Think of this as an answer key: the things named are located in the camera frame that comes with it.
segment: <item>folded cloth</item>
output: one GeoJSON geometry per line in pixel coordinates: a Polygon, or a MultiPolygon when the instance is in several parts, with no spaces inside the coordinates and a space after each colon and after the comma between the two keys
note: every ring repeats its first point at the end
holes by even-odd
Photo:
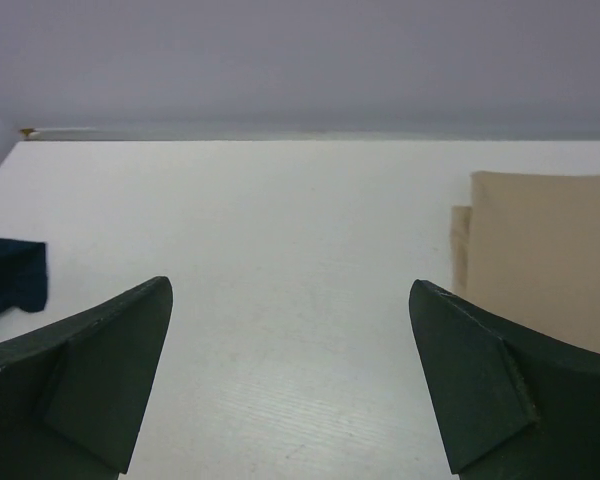
{"type": "Polygon", "coordinates": [[[600,353],[600,176],[475,173],[451,243],[459,295],[600,353]]]}
{"type": "Polygon", "coordinates": [[[44,310],[48,296],[46,244],[0,238],[0,313],[44,310]]]}

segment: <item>dark teal cloth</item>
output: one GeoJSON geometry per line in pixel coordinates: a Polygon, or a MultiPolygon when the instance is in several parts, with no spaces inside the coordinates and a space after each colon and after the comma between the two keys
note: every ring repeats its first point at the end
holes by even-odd
{"type": "Polygon", "coordinates": [[[0,238],[0,313],[12,307],[40,312],[47,296],[46,244],[0,238]]]}

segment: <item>tan fabric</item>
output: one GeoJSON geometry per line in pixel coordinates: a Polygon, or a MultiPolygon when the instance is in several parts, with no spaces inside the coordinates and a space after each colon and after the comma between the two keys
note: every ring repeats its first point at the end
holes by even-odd
{"type": "Polygon", "coordinates": [[[600,176],[480,172],[472,208],[454,212],[458,293],[600,353],[600,176]]]}

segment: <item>navy fabric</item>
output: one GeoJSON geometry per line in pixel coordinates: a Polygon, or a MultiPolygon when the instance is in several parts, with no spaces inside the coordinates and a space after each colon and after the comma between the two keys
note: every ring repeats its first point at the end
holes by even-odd
{"type": "Polygon", "coordinates": [[[0,313],[40,312],[47,304],[47,246],[0,238],[0,313]]]}

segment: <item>beige towel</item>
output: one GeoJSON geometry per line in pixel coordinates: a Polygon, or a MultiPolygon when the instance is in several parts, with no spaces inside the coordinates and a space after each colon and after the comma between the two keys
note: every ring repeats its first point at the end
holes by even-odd
{"type": "Polygon", "coordinates": [[[479,172],[452,212],[455,291],[600,353],[600,176],[479,172]]]}

